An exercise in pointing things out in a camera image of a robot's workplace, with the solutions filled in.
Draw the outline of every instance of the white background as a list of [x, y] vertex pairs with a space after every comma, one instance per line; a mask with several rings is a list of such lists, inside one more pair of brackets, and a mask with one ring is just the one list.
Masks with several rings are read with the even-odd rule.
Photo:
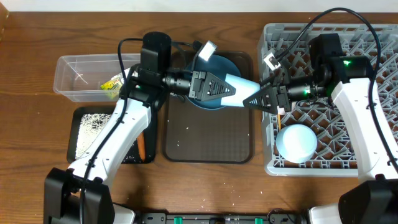
[[398, 12], [398, 0], [0, 0], [9, 11]]

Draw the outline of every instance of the white cup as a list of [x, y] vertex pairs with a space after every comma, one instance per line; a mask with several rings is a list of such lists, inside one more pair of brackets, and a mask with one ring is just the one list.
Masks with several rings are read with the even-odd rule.
[[290, 162], [303, 163], [317, 150], [318, 140], [307, 126], [293, 124], [284, 127], [276, 137], [279, 154]]

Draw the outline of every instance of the white granular material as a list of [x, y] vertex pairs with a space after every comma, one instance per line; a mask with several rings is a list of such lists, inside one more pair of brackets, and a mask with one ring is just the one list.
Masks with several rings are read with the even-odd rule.
[[76, 159], [83, 155], [94, 142], [106, 123], [110, 114], [84, 114], [80, 121], [79, 135], [76, 144]]

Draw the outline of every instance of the black tray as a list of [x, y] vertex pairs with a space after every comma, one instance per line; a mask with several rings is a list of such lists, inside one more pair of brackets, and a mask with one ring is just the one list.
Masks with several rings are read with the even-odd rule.
[[[243, 78], [252, 80], [251, 57], [244, 52], [217, 52], [231, 60]], [[194, 52], [186, 52], [191, 61]], [[183, 67], [179, 53], [172, 55], [174, 67]], [[253, 112], [227, 107], [204, 110], [188, 100], [170, 97], [165, 120], [166, 137], [162, 150], [174, 162], [243, 164], [254, 154]]]
[[[77, 146], [77, 138], [79, 134], [80, 121], [84, 114], [112, 114], [114, 110], [114, 106], [85, 106], [75, 110], [73, 113], [72, 119], [72, 127], [70, 129], [70, 137], [69, 137], [69, 145], [67, 152], [67, 160], [69, 163], [75, 161], [76, 156], [76, 146]], [[152, 118], [152, 121], [149, 127], [144, 131], [145, 136], [145, 144], [146, 144], [146, 158], [145, 162], [141, 160], [138, 153], [137, 141], [134, 141], [134, 144], [131, 146], [130, 150], [126, 154], [123, 164], [140, 164], [140, 163], [150, 163], [155, 159], [155, 143], [156, 143], [156, 135], [152, 136], [149, 134], [151, 129], [156, 130], [157, 124], [157, 116], [154, 116], [155, 119]]]

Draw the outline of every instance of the brown tabletop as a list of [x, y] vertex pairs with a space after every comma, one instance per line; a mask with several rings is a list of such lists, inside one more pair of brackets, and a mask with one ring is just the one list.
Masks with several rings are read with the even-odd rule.
[[[317, 13], [39, 13], [11, 12], [0, 42], [0, 223], [42, 223], [44, 179], [66, 169], [70, 125], [83, 104], [53, 92], [62, 55], [116, 53], [125, 37], [166, 32], [174, 40], [210, 39], [220, 50], [247, 52], [258, 80], [257, 41], [270, 22], [309, 22]], [[365, 14], [398, 23], [398, 14]], [[358, 23], [333, 13], [327, 23]], [[126, 43], [123, 52], [139, 52]], [[158, 130], [163, 129], [164, 110]], [[261, 112], [254, 117], [255, 155], [245, 165], [173, 163], [160, 153], [147, 165], [122, 165], [112, 199], [132, 209], [170, 213], [268, 213], [337, 202], [355, 178], [271, 177], [264, 171]]]

